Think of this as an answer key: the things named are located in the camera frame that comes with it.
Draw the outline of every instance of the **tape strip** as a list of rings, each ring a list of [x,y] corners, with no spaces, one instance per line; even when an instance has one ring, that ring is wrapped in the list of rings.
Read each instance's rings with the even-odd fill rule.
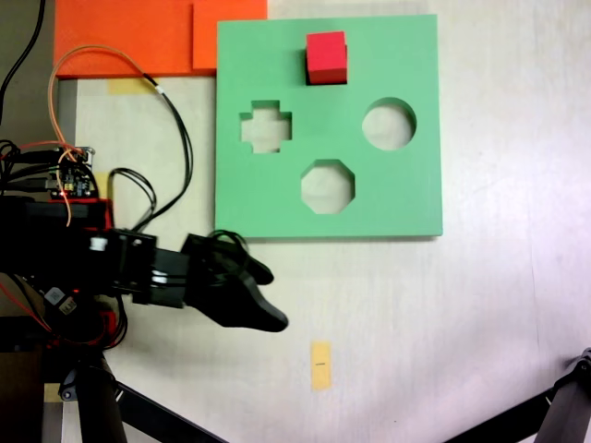
[[[145,78],[108,78],[107,93],[109,95],[153,94],[154,87]]]
[[[329,341],[313,341],[312,352],[312,389],[325,390],[331,387],[331,344]]]
[[[45,383],[44,401],[46,403],[61,403],[62,398],[59,396],[57,391],[59,391],[59,383]]]
[[[109,173],[94,173],[96,184],[99,187],[99,198],[107,198],[107,182]]]

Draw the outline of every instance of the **circular hole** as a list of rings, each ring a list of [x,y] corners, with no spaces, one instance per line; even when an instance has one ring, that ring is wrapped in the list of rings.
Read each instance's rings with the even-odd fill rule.
[[[369,106],[361,126],[369,143],[380,150],[398,150],[413,139],[416,116],[408,103],[381,99]]]

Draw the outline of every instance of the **white table surface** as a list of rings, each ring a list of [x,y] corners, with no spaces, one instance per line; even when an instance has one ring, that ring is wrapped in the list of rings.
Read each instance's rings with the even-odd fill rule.
[[[254,243],[289,328],[127,304],[127,339],[107,354],[121,381],[232,443],[437,443],[548,388],[591,344],[591,3],[270,1],[270,18],[408,13],[439,16],[444,236]],[[215,81],[162,84],[196,170],[148,233],[178,248],[212,228]],[[76,127],[97,171],[133,167],[163,201],[177,192],[179,138],[157,97],[80,81]],[[144,207],[118,187],[121,225]],[[332,343],[324,391],[310,386],[316,340]],[[67,443],[79,441],[75,412]]]

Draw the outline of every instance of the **shape sorter board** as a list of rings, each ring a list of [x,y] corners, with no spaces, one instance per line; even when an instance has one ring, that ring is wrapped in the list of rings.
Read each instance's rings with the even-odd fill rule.
[[[306,36],[343,30],[347,83],[309,86]],[[437,18],[404,16],[234,21],[219,24],[215,226],[246,237],[442,234]],[[291,139],[255,153],[241,141],[253,108],[278,103]],[[410,142],[380,150],[364,136],[373,106],[403,106]],[[332,164],[355,197],[318,214],[302,178]]]

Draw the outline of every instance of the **cross-shaped hole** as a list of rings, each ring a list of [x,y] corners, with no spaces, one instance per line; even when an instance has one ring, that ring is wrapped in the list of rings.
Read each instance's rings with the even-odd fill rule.
[[[252,113],[241,113],[240,139],[255,154],[279,152],[281,142],[292,139],[292,113],[283,113],[279,101],[252,102]]]

